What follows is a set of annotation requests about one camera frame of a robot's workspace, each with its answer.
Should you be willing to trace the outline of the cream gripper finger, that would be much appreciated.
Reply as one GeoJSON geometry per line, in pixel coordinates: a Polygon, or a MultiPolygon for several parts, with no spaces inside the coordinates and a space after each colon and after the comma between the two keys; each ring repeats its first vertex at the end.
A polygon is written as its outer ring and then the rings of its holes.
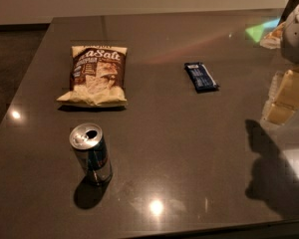
{"type": "Polygon", "coordinates": [[[294,114],[295,112],[290,109],[276,106],[271,103],[266,103],[262,112],[263,118],[274,124],[285,124],[294,114]]]}

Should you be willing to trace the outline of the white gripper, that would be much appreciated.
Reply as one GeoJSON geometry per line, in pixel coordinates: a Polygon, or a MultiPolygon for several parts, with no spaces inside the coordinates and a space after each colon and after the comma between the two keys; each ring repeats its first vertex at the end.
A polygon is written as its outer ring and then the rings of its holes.
{"type": "MultiPolygon", "coordinates": [[[[290,62],[299,64],[299,4],[285,21],[281,54],[290,62]]],[[[284,74],[274,104],[293,111],[299,109],[299,72],[288,70],[284,74]]]]}

